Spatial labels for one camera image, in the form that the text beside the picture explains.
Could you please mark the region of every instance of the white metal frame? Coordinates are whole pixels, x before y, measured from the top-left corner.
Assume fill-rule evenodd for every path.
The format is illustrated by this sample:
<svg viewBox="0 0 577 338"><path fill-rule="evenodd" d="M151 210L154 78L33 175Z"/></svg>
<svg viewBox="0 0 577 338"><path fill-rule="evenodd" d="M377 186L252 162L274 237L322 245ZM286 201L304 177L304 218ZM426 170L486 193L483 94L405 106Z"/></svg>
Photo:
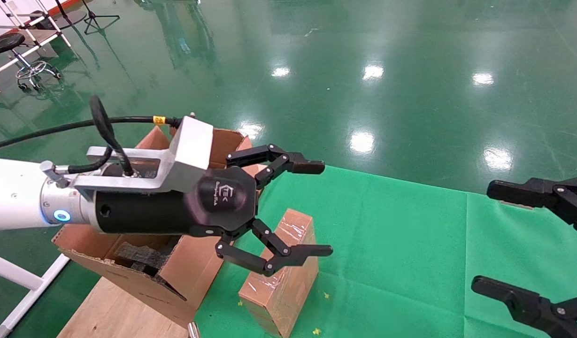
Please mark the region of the white metal frame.
<svg viewBox="0 0 577 338"><path fill-rule="evenodd" d="M32 21L30 21L27 25L25 25L23 23L23 21L19 18L19 17L36 17L37 13L33 13L33 14L17 14L13 11L13 9L11 9L11 7L9 6L9 4L7 3L7 0L0 0L0 9L2 10L3 13L5 13L5 15L9 18L9 20L12 23L12 26L0 26L0 28L18 28L20 30L24 30L26 32L26 34L31 38L31 40L35 43L35 46L30 48L28 51L24 52L22 54L23 57L37 51L40 47L42 47L43 45L46 45L48 43L50 43L50 41L54 40L55 38L57 38L57 36L61 36L61 38L63 39L63 41L65 41L65 43L67 44L67 47L71 48L71 44L69 44L69 41L67 40L67 37L65 37L65 35L63 34L63 32L61 32L61 30L59 29L59 26L57 26L56 22L54 21L54 19L48 15L48 9L46 9L46 7L42 4L41 0L35 0L35 2L38 4L40 10L43 12L43 15L40 16L37 19L34 19ZM43 21L44 19L48 19L50 21L50 23L52 24L52 26L54 26L54 29L56 30L56 32L46 38L44 41L39 42L35 36L33 36L33 34L30 32L30 30L27 28L29 26L34 26L35 24ZM18 60L16 58L14 58L13 60L10 60L9 62L7 62L7 64L5 64L5 66L2 66L0 68L0 72L11 67L13 64L15 64Z"/></svg>
<svg viewBox="0 0 577 338"><path fill-rule="evenodd" d="M57 274L63 270L63 267L65 267L68 261L68 257L65 257L63 254L59 255L48 270L44 272L42 277L39 277L0 257L0 276L29 289L26 297L22 299L13 312L11 312L0 325L0 338L9 335L15 325L19 323L31 306L39 299Z"/></svg>

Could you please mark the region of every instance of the white table leg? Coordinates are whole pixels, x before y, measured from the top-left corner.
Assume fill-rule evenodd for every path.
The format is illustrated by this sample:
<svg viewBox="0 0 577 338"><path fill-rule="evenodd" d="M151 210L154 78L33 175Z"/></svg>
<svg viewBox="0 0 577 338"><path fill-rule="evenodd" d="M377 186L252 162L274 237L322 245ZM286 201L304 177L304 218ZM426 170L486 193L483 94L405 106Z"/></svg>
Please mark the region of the white table leg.
<svg viewBox="0 0 577 338"><path fill-rule="evenodd" d="M0 325L0 338L4 338L13 330L15 325L19 323L19 321L23 318L23 316L27 313L27 311L33 306L33 304L39 299L42 293L46 290L46 288L50 285L50 283L54 280L54 278L59 274L61 270L65 267L67 262L69 261L68 257L61 254L59 257L54 261L54 263L44 272L44 275L40 278L31 272L28 272L5 259L0 258L0 260L5 261L3 263L0 261L0 276L11 280L20 285L24 285L30 289L30 292L27 293L26 297L22 299L22 301L16 306L16 308L9 314L9 316L3 321Z"/></svg>

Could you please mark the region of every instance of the black cable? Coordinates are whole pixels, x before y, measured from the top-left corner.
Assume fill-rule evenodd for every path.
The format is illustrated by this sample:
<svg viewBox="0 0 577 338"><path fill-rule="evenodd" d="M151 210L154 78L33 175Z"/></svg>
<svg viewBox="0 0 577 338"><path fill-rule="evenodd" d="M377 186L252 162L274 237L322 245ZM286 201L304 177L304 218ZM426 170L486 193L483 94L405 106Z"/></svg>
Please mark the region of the black cable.
<svg viewBox="0 0 577 338"><path fill-rule="evenodd" d="M165 118L165 124L168 124L173 128L178 128L181 121L182 121L181 118L175 118L175 117L166 117ZM109 122L111 122L111 123L153 123L153 117L152 116L111 117L109 119ZM94 125L93 120L87 120L87 121L63 124L62 126L56 126L56 127L52 127L52 128L48 128L48 129L42 129L41 131L28 133L28 134L20 136L20 137L8 139L7 141L1 141L0 142L0 148L11 146L12 144L20 143L23 141L27 141L29 139L37 138L37 137L42 137L42 136L46 136L46 135L50 135L50 134L54 134L54 133L58 133L58 132L69 131L69 130L77 129L77 128L89 127L89 126L93 126L93 125Z"/></svg>
<svg viewBox="0 0 577 338"><path fill-rule="evenodd" d="M108 147L115 150L115 153L119 158L119 164L121 164L121 168L123 169L123 173L126 176L134 175L134 169L132 168L130 159L125 154L125 151L123 151L121 145L117 142L117 139L115 139L113 126L108 119L107 112L104 110L101 100L98 96L92 95L88 103L90 104L90 111L92 113L94 125L99 129L99 133L102 136L102 139L104 139L108 144Z"/></svg>
<svg viewBox="0 0 577 338"><path fill-rule="evenodd" d="M107 149L104 153L104 157L100 160L96 161L95 163L91 163L88 165L70 165L67 167L67 172L70 174L81 174L81 173L89 173L91 171L95 171L100 169L107 161L111 158L111 154L113 154L113 150L111 147L107 146Z"/></svg>

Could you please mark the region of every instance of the white robotic arm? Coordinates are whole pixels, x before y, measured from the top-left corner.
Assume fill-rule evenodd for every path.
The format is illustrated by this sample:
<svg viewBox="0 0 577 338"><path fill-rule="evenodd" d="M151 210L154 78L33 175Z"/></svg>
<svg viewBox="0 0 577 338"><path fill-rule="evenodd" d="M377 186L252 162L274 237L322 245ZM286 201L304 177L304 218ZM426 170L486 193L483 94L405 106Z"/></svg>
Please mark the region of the white robotic arm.
<svg viewBox="0 0 577 338"><path fill-rule="evenodd" d="M170 149L124 150L146 168L140 177L123 177L111 163L90 173L61 175L50 161L0 159L0 230L71 223L91 224L101 231L93 203L96 191L190 192L207 170L212 141L211 125L185 117ZM91 147L87 156L98 159L105 150Z"/></svg>
<svg viewBox="0 0 577 338"><path fill-rule="evenodd" d="M287 246L256 218L257 190L284 171L321 174L324 162L269 144L228 154L225 169L209 169L209 124L184 117L169 149L125 149L95 96L91 108L108 143L107 148L89 148L92 165L0 159L0 230L70 223L90 224L103 233L218 236L220 258L265 276L333 252L331 246ZM111 156L119 162L108 162ZM242 169L263 162L269 165L254 177ZM248 231L274 254L271 259L232 246Z"/></svg>

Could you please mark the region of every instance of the cardboard box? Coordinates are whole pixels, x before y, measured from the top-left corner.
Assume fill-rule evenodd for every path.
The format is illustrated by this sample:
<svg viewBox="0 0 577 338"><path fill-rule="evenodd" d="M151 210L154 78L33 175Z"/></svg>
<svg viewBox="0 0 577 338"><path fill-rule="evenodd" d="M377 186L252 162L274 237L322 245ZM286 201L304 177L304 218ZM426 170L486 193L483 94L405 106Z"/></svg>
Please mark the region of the cardboard box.
<svg viewBox="0 0 577 338"><path fill-rule="evenodd" d="M292 209L275 233L288 246L315 244L313 218ZM267 249L261 254L265 259L272 256ZM250 272L238 295L267 333L288 338L317 275L318 257L308 258L303 267L282 268L271 277Z"/></svg>
<svg viewBox="0 0 577 338"><path fill-rule="evenodd" d="M136 148L168 147L168 137L155 127ZM214 129L209 167L224 168L230 152L246 148L251 148L248 137L236 131ZM245 171L254 176L258 167L246 167ZM127 261L115 256L117 248L125 242L159 250L172 237L102 234L90 225L68 224L56 234L53 243L70 259L106 277L178 325L187 327L222 265L222 259L215 253L219 237L182 236L154 276L130 269Z"/></svg>

